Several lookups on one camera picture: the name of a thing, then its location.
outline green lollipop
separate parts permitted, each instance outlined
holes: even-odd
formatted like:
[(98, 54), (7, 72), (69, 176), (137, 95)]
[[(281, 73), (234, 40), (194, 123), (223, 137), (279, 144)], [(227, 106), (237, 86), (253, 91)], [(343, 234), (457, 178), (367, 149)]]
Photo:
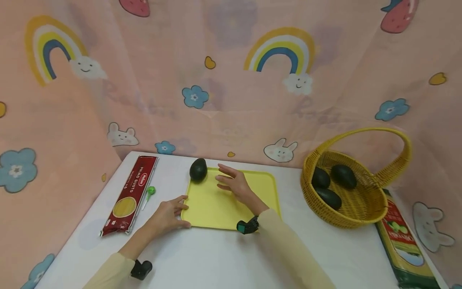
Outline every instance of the green lollipop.
[(147, 188), (147, 197), (146, 197), (146, 201), (145, 203), (143, 204), (143, 207), (141, 208), (141, 210), (144, 210), (144, 207), (146, 206), (147, 202), (149, 201), (149, 199), (151, 198), (152, 195), (154, 195), (156, 193), (156, 188), (155, 187), (149, 187)]

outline brand logo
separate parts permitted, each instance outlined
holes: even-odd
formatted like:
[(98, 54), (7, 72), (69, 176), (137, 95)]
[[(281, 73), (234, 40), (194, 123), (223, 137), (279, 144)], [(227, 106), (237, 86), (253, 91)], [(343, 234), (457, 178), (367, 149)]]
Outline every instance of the brand logo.
[(142, 187), (147, 181), (147, 173), (141, 175), (138, 186)]

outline left hand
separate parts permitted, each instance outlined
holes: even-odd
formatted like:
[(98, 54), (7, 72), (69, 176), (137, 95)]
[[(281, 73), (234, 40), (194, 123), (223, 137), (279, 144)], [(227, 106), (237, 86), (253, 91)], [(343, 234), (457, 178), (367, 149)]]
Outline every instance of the left hand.
[(189, 208), (187, 205), (183, 204), (183, 201), (187, 198), (188, 196), (179, 196), (174, 200), (160, 203), (157, 210), (143, 226), (151, 235), (151, 239), (159, 237), (174, 229), (191, 228), (191, 223), (176, 218), (176, 216), (181, 214), (181, 211)]

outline wicker basket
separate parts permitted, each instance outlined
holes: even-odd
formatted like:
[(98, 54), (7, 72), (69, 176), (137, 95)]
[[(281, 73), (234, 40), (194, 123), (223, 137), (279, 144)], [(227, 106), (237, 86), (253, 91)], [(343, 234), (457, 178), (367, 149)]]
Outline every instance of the wicker basket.
[[(404, 141), (401, 154), (377, 174), (372, 174), (358, 161), (346, 154), (328, 150), (340, 139), (359, 132), (382, 130), (394, 133)], [(325, 141), (305, 159), (301, 186), (303, 195), (310, 208), (324, 221), (340, 228), (357, 228), (376, 223), (383, 219), (388, 211), (387, 198), (382, 190), (404, 171), (411, 159), (411, 142), (400, 131), (387, 128), (364, 128), (346, 132)], [(316, 193), (311, 185), (315, 167), (322, 168), (330, 175), (332, 166), (342, 164), (349, 166), (356, 176), (358, 185), (353, 190), (345, 189), (331, 179), (329, 189), (342, 199), (342, 207), (335, 211)]]

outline pink fabric backdrop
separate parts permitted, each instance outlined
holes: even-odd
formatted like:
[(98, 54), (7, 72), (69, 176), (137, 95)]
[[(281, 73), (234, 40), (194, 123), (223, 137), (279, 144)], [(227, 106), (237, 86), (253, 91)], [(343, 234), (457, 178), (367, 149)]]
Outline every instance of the pink fabric backdrop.
[[(35, 286), (132, 150), (301, 167), (368, 126), (412, 139), (395, 197), (449, 286), (462, 283), (460, 1), (132, 2), (2, 9), (3, 287)], [(377, 171), (401, 147), (370, 132), (334, 149)]]

